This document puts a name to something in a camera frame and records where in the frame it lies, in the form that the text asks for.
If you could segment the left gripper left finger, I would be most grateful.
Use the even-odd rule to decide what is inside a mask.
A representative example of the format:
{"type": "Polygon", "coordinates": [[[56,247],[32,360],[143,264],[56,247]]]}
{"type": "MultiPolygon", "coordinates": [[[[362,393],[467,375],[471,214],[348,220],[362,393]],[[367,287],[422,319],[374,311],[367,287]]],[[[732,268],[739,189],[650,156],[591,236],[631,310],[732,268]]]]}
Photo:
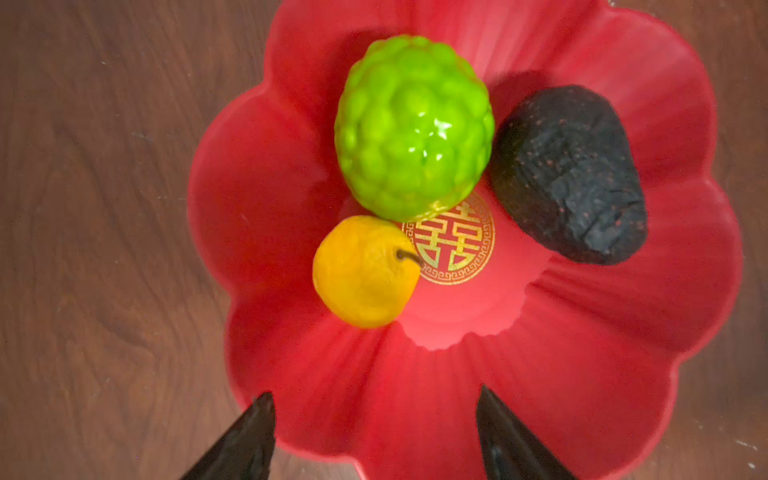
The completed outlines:
{"type": "Polygon", "coordinates": [[[276,411],[264,392],[181,477],[181,480],[267,480],[275,450],[276,411]]]}

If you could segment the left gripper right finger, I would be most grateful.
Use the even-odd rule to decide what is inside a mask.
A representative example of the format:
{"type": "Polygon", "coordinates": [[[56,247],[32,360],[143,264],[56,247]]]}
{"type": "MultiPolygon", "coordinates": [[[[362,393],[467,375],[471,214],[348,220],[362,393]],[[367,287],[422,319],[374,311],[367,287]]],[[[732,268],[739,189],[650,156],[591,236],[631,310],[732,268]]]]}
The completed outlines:
{"type": "Polygon", "coordinates": [[[488,479],[577,479],[486,385],[481,386],[475,416],[488,479]]]}

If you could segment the yellow fake lemon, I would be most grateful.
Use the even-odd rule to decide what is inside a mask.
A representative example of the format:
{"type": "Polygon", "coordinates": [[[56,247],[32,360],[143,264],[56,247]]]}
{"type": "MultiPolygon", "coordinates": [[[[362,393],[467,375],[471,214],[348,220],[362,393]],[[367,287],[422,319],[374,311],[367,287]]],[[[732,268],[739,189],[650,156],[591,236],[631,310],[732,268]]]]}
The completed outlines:
{"type": "Polygon", "coordinates": [[[395,224],[369,215],[341,221],[313,259],[314,288],[344,322],[373,329],[394,322],[411,299],[424,261],[395,224]]]}

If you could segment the dark fake avocado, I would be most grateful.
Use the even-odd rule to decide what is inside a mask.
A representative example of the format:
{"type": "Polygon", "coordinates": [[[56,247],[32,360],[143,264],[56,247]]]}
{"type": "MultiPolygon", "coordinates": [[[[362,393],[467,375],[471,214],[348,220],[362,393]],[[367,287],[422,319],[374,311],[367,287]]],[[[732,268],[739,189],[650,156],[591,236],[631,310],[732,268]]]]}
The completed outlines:
{"type": "Polygon", "coordinates": [[[583,86],[525,98],[499,126],[488,173],[520,229],[571,261],[616,265],[647,239],[625,129],[611,103],[583,86]]]}

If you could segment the green bumpy custard apple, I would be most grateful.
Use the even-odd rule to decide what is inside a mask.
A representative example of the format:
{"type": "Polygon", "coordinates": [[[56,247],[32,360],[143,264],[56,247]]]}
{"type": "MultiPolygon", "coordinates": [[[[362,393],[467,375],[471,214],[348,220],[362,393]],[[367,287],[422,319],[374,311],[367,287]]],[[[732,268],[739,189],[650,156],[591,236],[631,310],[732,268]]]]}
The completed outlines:
{"type": "Polygon", "coordinates": [[[334,143],[354,198],[407,223],[458,205],[490,159],[495,119],[486,84],[450,45],[376,40],[350,69],[334,143]]]}

